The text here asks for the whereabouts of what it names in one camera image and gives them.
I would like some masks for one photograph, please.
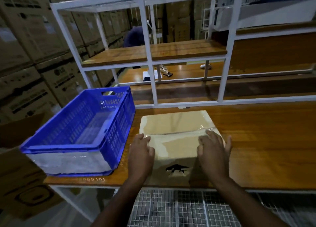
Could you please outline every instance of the wire mesh shelf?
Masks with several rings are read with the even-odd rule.
[[[252,194],[292,227],[316,226],[314,194]],[[237,217],[217,192],[141,190],[128,226],[241,227]]]

